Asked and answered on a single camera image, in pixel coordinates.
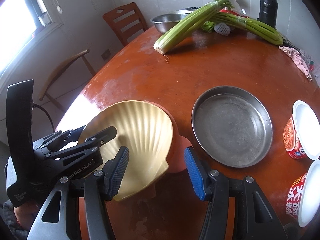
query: silver screw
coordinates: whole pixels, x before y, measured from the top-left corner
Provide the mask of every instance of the silver screw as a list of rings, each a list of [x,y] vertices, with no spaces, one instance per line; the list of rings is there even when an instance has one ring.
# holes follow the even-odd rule
[[[101,176],[101,175],[102,175],[102,170],[96,170],[96,171],[94,171],[93,175],[96,176],[96,177]]]
[[[61,183],[66,183],[68,181],[68,178],[67,177],[62,177],[61,179],[60,179],[60,182]]]
[[[247,177],[245,177],[245,181],[252,183],[252,182],[254,182],[254,179],[253,179],[253,177],[247,176]]]
[[[219,173],[219,171],[217,171],[217,170],[212,170],[212,171],[210,171],[210,175],[211,176],[218,176],[220,173]]]

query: metal tray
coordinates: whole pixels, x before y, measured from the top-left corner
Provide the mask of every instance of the metal tray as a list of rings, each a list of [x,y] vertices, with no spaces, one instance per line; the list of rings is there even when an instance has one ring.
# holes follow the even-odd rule
[[[273,129],[269,114],[243,89],[220,86],[207,90],[197,99],[191,118],[201,147],[224,165],[255,165],[270,149]]]

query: person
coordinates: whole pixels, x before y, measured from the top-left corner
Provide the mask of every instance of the person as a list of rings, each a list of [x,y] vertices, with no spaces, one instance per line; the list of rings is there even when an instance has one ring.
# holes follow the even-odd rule
[[[3,204],[4,222],[15,238],[26,240],[39,210],[34,200],[29,200],[17,208],[8,200]]]

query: yellow shell-shaped bowl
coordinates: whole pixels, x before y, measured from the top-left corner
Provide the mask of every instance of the yellow shell-shaped bowl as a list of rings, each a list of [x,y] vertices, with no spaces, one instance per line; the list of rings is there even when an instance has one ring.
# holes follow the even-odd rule
[[[122,101],[94,117],[82,131],[78,144],[109,126],[116,127],[117,136],[100,147],[103,165],[115,157],[121,146],[129,149],[129,163],[114,197],[120,201],[143,190],[168,169],[166,157],[173,128],[169,116],[159,107],[144,101]]]

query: wooden chair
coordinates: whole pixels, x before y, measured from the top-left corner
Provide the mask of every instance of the wooden chair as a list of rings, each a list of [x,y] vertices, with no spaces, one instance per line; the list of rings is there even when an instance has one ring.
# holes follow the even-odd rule
[[[44,96],[47,96],[47,98],[49,98],[49,100],[58,109],[60,109],[62,112],[66,112],[67,109],[63,105],[61,105],[55,98],[50,96],[50,94],[48,94],[48,89],[68,69],[68,67],[70,67],[71,64],[74,63],[79,58],[81,58],[83,60],[83,62],[87,66],[88,70],[90,71],[91,75],[94,76],[96,74],[96,72],[94,71],[93,67],[90,65],[89,61],[84,56],[85,54],[87,54],[89,52],[90,52],[90,50],[86,49],[83,52],[80,52],[80,53],[78,53],[78,54],[66,59],[59,66],[57,66],[55,68],[55,70],[52,71],[52,73],[50,74],[49,78],[45,82],[45,84],[44,84],[44,86],[43,86],[43,88],[42,88],[42,90],[41,90],[41,92],[39,94],[39,100],[42,101]]]
[[[134,11],[134,14],[131,14],[118,22],[115,22],[115,19],[131,11]],[[148,29],[146,20],[144,19],[141,11],[134,2],[126,4],[124,6],[120,6],[118,8],[113,9],[112,11],[105,13],[103,15],[103,19],[115,32],[115,34],[117,35],[118,39],[121,41],[124,47],[129,44],[127,41],[128,38],[130,38],[132,35],[134,35],[141,29],[143,29],[144,32]],[[121,31],[122,28],[126,27],[127,25],[136,20],[139,20],[137,24],[125,30],[124,32]]]

